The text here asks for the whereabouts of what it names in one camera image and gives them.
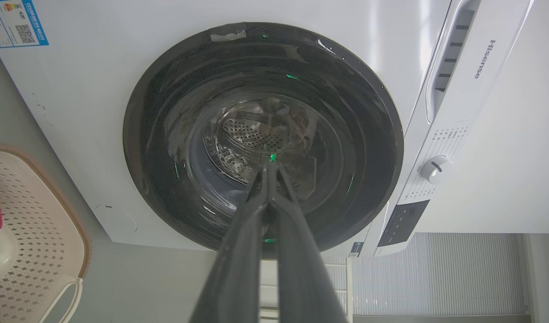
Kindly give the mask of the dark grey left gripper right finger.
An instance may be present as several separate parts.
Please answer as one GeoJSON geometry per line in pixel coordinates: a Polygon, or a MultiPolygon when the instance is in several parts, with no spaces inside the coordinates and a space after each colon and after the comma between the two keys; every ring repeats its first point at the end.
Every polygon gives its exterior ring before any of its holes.
{"type": "Polygon", "coordinates": [[[277,234],[280,323],[347,323],[289,176],[268,162],[268,202],[277,234]]]}

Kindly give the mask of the white detergent drawer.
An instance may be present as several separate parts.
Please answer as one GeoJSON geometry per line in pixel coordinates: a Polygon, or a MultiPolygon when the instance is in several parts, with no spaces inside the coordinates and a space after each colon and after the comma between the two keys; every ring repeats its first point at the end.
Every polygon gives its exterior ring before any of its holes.
{"type": "Polygon", "coordinates": [[[477,118],[534,0],[451,0],[426,84],[431,123],[477,118]]]}

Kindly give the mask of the round black washing machine door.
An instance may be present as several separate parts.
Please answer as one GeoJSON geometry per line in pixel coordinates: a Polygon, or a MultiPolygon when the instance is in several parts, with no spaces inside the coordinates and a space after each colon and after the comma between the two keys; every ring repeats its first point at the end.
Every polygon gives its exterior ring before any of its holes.
{"type": "Polygon", "coordinates": [[[213,251],[253,171],[274,158],[326,251],[386,205],[404,136],[390,93],[351,51],[299,27],[243,22],[149,66],[128,101],[123,149],[154,213],[213,251]]]}

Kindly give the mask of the beige perforated laundry basket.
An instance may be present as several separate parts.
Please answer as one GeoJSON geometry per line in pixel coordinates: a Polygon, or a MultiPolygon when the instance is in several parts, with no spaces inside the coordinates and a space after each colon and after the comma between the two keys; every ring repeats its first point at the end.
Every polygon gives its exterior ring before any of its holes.
{"type": "Polygon", "coordinates": [[[58,323],[82,298],[90,239],[61,188],[32,157],[0,144],[0,323],[44,323],[72,288],[58,323]]]}

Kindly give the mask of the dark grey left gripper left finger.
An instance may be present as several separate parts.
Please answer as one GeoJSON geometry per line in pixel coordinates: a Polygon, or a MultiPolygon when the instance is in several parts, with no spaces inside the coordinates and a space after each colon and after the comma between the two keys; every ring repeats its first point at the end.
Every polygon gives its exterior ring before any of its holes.
{"type": "Polygon", "coordinates": [[[189,323],[258,323],[267,179],[267,164],[252,173],[189,323]]]}

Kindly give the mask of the white washing machine control knob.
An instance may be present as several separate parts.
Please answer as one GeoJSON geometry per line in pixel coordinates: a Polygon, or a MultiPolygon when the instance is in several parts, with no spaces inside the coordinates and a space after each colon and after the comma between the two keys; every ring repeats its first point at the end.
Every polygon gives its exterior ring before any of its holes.
{"type": "Polygon", "coordinates": [[[420,175],[430,184],[448,180],[455,171],[455,164],[445,155],[435,156],[422,166],[420,175]]]}

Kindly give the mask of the white Hisense washing machine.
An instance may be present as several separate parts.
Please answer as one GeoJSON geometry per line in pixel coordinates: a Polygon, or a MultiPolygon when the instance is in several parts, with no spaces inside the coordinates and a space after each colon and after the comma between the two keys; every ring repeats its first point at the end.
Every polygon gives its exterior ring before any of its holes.
{"type": "Polygon", "coordinates": [[[123,163],[123,116],[131,91],[163,50],[211,27],[264,21],[329,36],[360,57],[393,96],[404,161],[377,218],[328,254],[385,256],[378,247],[396,205],[432,200],[443,185],[420,171],[435,156],[453,163],[474,120],[431,123],[426,84],[451,0],[33,0],[47,46],[0,48],[27,107],[97,219],[116,243],[201,250],[138,197],[123,163]]]}

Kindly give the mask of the black washing machine display panel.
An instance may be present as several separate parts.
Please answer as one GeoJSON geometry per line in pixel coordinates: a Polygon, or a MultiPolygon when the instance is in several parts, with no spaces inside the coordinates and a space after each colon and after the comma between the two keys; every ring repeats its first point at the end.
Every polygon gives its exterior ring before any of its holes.
{"type": "Polygon", "coordinates": [[[393,215],[389,219],[381,236],[378,247],[408,241],[429,202],[429,200],[426,200],[413,204],[396,205],[393,215]]]}

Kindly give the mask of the white pleated window blind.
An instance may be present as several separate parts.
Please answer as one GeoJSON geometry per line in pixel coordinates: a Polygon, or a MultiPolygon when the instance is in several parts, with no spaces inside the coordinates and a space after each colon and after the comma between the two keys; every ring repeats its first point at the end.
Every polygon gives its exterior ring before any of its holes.
{"type": "Polygon", "coordinates": [[[353,312],[525,314],[518,240],[515,234],[416,233],[403,251],[354,259],[353,312]]]}

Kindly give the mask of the blue energy label sticker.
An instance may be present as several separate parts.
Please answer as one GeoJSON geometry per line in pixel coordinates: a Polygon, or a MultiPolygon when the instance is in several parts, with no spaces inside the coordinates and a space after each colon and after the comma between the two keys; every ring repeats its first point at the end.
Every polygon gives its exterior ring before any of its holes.
{"type": "Polygon", "coordinates": [[[0,48],[47,45],[33,0],[0,0],[0,48]]]}

